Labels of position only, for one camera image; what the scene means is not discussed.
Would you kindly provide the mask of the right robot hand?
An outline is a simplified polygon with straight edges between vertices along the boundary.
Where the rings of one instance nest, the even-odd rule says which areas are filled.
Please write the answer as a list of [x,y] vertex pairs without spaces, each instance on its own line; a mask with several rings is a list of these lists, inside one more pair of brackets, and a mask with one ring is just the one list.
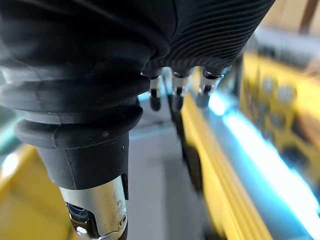
[[75,230],[127,238],[129,131],[138,95],[169,67],[221,77],[271,0],[3,0],[2,106],[25,114],[17,138],[35,146]]

